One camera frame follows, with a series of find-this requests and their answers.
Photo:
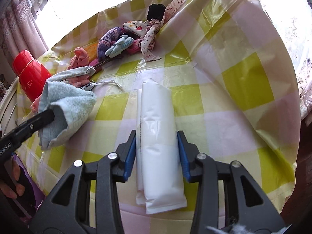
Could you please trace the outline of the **purple cardboard box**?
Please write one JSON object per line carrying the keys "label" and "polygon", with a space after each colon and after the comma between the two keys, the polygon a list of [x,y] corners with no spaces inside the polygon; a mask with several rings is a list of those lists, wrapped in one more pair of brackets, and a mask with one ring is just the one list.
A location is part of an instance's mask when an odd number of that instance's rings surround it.
{"label": "purple cardboard box", "polygon": [[25,187],[25,192],[21,198],[22,202],[17,199],[8,199],[8,201],[19,218],[31,219],[38,211],[45,195],[32,180],[21,159],[16,154],[13,155],[13,159],[21,169],[21,175],[17,182]]}

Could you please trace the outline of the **light blue small gloves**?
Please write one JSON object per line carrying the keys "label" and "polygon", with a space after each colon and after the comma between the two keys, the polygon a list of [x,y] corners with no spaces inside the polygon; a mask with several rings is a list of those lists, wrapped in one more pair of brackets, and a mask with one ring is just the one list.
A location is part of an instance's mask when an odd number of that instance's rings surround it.
{"label": "light blue small gloves", "polygon": [[134,43],[134,39],[127,34],[122,35],[106,52],[105,56],[113,58],[120,55]]}

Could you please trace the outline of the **orange organza sponge bag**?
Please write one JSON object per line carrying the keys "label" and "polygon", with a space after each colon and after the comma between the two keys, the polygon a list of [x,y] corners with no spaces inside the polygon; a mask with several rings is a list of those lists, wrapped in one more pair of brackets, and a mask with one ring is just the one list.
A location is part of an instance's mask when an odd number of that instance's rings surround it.
{"label": "orange organza sponge bag", "polygon": [[97,47],[98,43],[94,43],[84,48],[87,54],[89,55],[89,62],[97,59]]}

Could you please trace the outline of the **red thermos bottle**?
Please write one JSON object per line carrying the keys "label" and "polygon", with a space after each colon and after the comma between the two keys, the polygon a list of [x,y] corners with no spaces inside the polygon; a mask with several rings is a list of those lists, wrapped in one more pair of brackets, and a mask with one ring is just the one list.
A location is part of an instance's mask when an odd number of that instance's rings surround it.
{"label": "red thermos bottle", "polygon": [[13,70],[32,103],[42,94],[45,81],[51,77],[50,72],[28,50],[21,51],[15,57]]}

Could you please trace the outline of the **yellow checkered plastic tablecloth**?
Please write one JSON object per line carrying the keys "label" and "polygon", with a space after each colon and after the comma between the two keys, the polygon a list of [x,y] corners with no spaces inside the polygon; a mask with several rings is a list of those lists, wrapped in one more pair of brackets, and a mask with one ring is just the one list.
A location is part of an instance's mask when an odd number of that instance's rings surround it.
{"label": "yellow checkered plastic tablecloth", "polygon": [[[90,47],[110,28],[144,20],[148,6],[172,0],[123,0],[96,13],[40,56],[51,74],[76,47]],[[137,53],[108,65],[94,80],[97,101],[63,146],[43,152],[38,135],[18,150],[28,173],[49,193],[77,159],[99,160],[136,128],[137,89],[153,79],[170,88],[177,129],[220,162],[240,161],[278,211],[293,193],[300,137],[297,80],[291,58],[259,0],[184,0],[156,36],[146,62]]]}

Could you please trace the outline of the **pink patterned curtain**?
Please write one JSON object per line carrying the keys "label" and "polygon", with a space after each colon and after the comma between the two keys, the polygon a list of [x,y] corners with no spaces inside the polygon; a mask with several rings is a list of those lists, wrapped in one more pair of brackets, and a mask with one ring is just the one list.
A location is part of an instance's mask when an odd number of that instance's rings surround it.
{"label": "pink patterned curtain", "polygon": [[9,63],[23,50],[38,58],[48,49],[35,22],[49,0],[10,0],[1,14],[1,50]]}

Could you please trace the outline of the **cream cabinet with drawers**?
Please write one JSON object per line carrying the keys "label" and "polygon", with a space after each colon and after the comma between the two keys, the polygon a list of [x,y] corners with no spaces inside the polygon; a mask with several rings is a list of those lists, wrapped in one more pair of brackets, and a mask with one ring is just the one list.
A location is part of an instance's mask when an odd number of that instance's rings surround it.
{"label": "cream cabinet with drawers", "polygon": [[16,77],[1,100],[1,129],[7,134],[18,123],[17,117],[17,85],[19,78]]}

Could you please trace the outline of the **magenta knitted cloth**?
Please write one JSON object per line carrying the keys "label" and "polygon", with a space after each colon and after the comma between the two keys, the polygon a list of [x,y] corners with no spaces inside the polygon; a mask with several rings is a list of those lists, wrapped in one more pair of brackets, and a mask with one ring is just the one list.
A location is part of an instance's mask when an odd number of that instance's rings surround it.
{"label": "magenta knitted cloth", "polygon": [[140,40],[135,39],[133,43],[127,49],[125,49],[125,51],[127,54],[130,54],[130,55],[140,52],[141,51]]}

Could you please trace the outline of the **grey drawstring pouch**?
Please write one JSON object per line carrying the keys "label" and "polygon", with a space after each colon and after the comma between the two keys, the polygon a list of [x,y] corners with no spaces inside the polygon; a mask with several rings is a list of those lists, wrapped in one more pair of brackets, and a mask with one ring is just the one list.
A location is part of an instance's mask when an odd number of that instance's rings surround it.
{"label": "grey drawstring pouch", "polygon": [[101,85],[109,85],[113,84],[118,88],[122,89],[123,86],[116,82],[114,79],[112,80],[104,80],[104,81],[90,81],[89,77],[93,76],[96,72],[94,66],[81,66],[79,68],[69,69],[62,72],[59,72],[52,77],[48,78],[48,81],[64,81],[67,84],[80,88],[82,90],[91,91],[96,86]]}

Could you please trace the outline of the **light blue terry towel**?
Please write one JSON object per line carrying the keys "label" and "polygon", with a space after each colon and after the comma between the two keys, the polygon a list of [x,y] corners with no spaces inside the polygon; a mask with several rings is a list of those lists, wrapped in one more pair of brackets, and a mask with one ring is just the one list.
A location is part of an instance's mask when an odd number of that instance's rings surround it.
{"label": "light blue terry towel", "polygon": [[96,95],[60,82],[45,83],[38,111],[52,110],[53,122],[39,130],[41,149],[65,144],[85,123],[96,103]]}

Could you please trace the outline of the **pink fleece cloth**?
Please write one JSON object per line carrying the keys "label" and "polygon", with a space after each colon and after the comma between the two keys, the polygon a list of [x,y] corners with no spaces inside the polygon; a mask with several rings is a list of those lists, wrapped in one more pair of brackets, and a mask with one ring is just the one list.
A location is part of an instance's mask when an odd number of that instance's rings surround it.
{"label": "pink fleece cloth", "polygon": [[[83,48],[75,48],[74,57],[71,58],[68,70],[76,69],[89,64],[89,55]],[[69,78],[71,85],[81,87],[89,83],[89,75],[81,75],[79,77]]]}

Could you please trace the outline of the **white plastic bag roll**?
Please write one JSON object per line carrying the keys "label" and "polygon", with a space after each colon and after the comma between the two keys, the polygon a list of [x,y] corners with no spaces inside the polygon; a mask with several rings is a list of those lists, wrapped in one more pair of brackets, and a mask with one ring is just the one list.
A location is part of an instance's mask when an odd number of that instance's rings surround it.
{"label": "white plastic bag roll", "polygon": [[171,90],[148,79],[137,93],[136,202],[149,215],[185,208]]}

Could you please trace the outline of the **black velvet scrunchie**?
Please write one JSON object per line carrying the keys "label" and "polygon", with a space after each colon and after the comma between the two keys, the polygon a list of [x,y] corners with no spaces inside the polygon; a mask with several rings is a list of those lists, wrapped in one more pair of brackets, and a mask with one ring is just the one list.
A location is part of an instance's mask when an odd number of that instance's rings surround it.
{"label": "black velvet scrunchie", "polygon": [[166,7],[163,4],[152,4],[149,6],[146,19],[148,21],[151,21],[152,19],[162,21],[165,10]]}

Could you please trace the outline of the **floral pink ribbon scarf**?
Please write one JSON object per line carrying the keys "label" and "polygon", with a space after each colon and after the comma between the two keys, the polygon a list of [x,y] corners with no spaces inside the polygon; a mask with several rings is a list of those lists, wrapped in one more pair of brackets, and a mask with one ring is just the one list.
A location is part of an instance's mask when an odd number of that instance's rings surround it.
{"label": "floral pink ribbon scarf", "polygon": [[152,19],[151,21],[147,20],[149,26],[146,29],[146,32],[140,37],[141,53],[146,62],[161,59],[160,56],[156,56],[151,52],[155,46],[155,36],[160,29],[177,14],[183,2],[184,0],[172,0],[166,6],[162,21],[158,21],[156,19]]}

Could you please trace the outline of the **purple knitted glove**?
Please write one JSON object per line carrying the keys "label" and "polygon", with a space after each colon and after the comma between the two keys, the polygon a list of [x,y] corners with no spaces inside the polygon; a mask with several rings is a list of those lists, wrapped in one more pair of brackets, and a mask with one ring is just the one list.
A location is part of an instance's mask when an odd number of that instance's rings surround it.
{"label": "purple knitted glove", "polygon": [[115,27],[108,30],[100,39],[97,46],[97,58],[99,61],[105,59],[106,51],[111,47],[113,41],[117,41],[119,37],[126,33],[124,27]]}

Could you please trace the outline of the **white fruit print pouch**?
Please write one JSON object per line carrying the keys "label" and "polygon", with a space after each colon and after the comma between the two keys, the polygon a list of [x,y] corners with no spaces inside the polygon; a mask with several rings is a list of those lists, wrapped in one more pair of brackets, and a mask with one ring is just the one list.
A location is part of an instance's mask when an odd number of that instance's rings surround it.
{"label": "white fruit print pouch", "polygon": [[127,31],[132,32],[137,36],[142,36],[146,32],[148,26],[148,23],[142,21],[128,21],[123,24],[123,27]]}

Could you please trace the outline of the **sheer floral lace curtain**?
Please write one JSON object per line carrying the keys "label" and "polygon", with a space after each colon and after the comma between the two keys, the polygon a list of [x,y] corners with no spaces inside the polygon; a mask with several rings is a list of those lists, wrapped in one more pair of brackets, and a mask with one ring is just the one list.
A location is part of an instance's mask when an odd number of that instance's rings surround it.
{"label": "sheer floral lace curtain", "polygon": [[296,68],[296,77],[300,95],[301,119],[311,119],[311,0],[302,0],[299,8],[299,18],[303,20],[303,45],[299,50],[301,57]]}

